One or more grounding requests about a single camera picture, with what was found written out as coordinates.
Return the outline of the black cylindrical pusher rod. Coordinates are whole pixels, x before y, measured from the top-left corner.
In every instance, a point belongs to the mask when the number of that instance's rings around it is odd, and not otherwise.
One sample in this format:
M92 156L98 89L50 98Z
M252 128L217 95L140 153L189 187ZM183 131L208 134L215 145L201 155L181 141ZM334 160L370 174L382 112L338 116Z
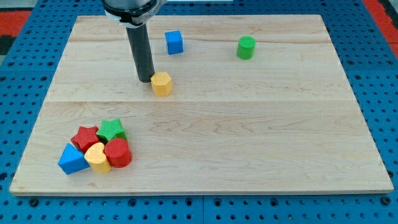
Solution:
M138 79L142 83L150 83L150 78L155 73L155 70L147 26L143 24L138 28L127 28L126 31Z

